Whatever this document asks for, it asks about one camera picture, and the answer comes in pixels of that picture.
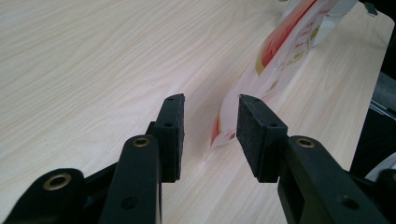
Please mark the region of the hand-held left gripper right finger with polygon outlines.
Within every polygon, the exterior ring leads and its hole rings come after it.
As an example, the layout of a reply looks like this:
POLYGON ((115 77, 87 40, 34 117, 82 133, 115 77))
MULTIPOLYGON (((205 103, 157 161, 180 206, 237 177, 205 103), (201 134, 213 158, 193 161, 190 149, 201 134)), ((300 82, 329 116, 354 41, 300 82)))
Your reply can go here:
POLYGON ((237 139, 260 183, 276 183, 289 224, 389 224, 389 170, 357 177, 307 136, 288 127, 260 99, 239 96, 237 139))

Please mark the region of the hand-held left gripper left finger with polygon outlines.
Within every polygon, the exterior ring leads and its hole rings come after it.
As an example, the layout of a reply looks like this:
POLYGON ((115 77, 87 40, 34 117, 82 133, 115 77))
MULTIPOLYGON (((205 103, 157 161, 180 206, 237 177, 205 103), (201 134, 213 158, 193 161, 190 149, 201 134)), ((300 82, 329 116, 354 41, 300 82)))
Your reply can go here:
POLYGON ((162 184, 181 174, 184 103, 182 93, 165 98, 147 132, 125 142, 99 224, 162 224, 162 184))

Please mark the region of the white and red spouted pouch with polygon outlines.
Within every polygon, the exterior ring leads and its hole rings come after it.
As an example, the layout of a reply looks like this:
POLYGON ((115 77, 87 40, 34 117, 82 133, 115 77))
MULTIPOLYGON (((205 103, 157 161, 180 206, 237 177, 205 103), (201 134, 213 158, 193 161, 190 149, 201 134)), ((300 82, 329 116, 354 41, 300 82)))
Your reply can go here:
POLYGON ((325 15, 339 0, 290 0, 277 27, 228 91, 215 117, 211 146, 236 137, 238 98, 241 94, 268 100, 284 89, 303 64, 318 36, 325 15))

